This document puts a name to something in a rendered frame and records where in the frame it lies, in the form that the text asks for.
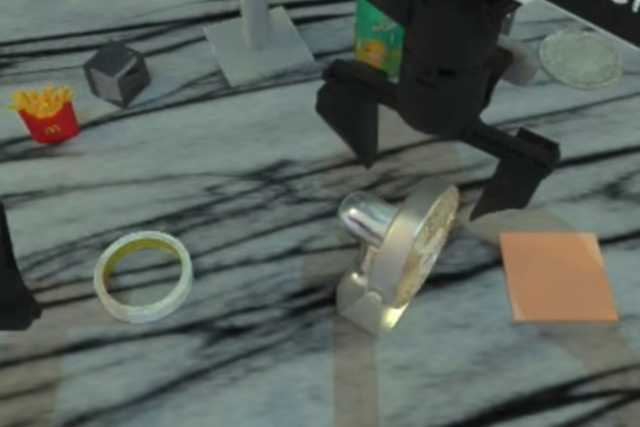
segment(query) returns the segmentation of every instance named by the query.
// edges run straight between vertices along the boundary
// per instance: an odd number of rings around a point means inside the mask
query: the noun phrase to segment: orange sticky note
[[[618,320],[594,234],[509,232],[500,247],[515,320]]]

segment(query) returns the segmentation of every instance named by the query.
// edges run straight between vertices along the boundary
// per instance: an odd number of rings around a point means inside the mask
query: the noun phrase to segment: dark gray box
[[[83,66],[96,97],[127,107],[150,82],[143,55],[122,42],[109,42]]]

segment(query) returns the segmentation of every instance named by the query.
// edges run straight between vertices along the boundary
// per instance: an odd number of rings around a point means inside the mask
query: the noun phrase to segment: tabletop
[[[598,91],[540,72],[500,84],[486,120],[559,141],[563,162],[530,209],[465,220],[495,161],[412,132],[382,112],[380,161],[360,167],[314,112],[320,73],[348,58],[353,0],[284,5],[316,64],[230,88],[202,28],[236,0],[1,0],[0,96],[66,83],[81,134],[43,146],[0,111],[0,196],[43,317],[0,334],[0,419],[18,426],[636,426],[640,408],[640,56]],[[513,37],[535,48],[576,26],[543,4]],[[145,55],[152,83],[127,109],[91,95],[82,64],[108,40]],[[398,202],[420,180],[459,186],[463,209],[420,294],[377,340],[337,317],[357,244],[336,209],[357,189]],[[597,233],[620,321],[516,323],[497,232]],[[129,325],[104,312],[93,269],[122,235],[179,238],[195,270],[171,316]],[[129,265],[130,299],[178,270]]]

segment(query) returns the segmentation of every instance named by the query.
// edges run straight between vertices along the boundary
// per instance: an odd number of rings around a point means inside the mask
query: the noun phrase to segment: french fries
[[[13,103],[9,108],[38,119],[45,119],[56,115],[65,103],[71,101],[72,96],[73,91],[67,85],[61,85],[58,89],[47,85],[42,92],[33,89],[17,90],[12,95]]]

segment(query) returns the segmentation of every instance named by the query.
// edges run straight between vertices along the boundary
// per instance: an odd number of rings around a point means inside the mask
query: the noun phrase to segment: green package
[[[366,0],[356,0],[356,60],[398,74],[404,29]]]

